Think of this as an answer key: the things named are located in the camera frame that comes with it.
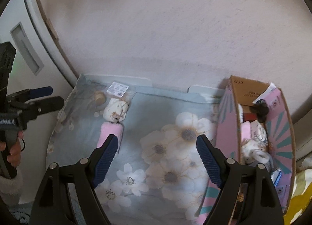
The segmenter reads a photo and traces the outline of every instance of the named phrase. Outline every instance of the box flap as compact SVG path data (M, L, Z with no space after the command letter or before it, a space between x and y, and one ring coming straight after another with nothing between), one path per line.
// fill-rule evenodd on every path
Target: box flap
M269 83L263 83L233 75L230 79L236 96L236 101L241 105L253 106L252 102L269 87Z

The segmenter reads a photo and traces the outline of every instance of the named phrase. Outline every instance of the textured wall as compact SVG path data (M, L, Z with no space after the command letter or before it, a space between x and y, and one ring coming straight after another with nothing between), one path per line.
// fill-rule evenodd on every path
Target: textured wall
M158 87L272 81L296 120L312 105L312 15L303 0L41 0L74 69Z

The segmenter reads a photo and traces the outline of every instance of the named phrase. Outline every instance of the metal screw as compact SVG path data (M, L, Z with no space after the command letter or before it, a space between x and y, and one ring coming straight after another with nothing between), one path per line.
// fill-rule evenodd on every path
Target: metal screw
M80 160L80 163L81 164L87 164L89 162L89 159L88 158L82 158L81 160Z
M233 158L228 158L227 159L227 163L228 164L234 164L235 163L235 160Z
M266 167L263 164L258 164L259 169L265 169Z
M57 163L51 163L49 168L50 169L55 169L57 167Z

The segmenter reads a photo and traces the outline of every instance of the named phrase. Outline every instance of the white label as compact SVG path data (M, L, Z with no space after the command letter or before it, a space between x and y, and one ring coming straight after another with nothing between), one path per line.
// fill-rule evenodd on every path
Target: white label
M114 96L122 97L124 93L126 93L128 88L129 86L127 85L121 84L119 82L113 82L112 85L108 88L107 93Z
M276 89L276 86L274 85L274 83L271 82L269 87L260 96L258 96L257 99L253 101L253 103L256 104L256 102L258 102L260 99L265 99L266 96L275 89Z

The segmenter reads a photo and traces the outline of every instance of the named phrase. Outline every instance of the pink sock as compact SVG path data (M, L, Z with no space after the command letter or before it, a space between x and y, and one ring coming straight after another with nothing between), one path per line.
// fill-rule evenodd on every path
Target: pink sock
M246 121L241 124L241 141L244 141L244 139L251 138L252 138L251 124L249 121Z
M118 139L118 150L117 150L117 153L118 153L123 130L124 130L124 127L121 124L104 122L101 125L101 134L99 136L99 141L96 147L100 148L103 145L103 143L106 141L109 135L115 135Z

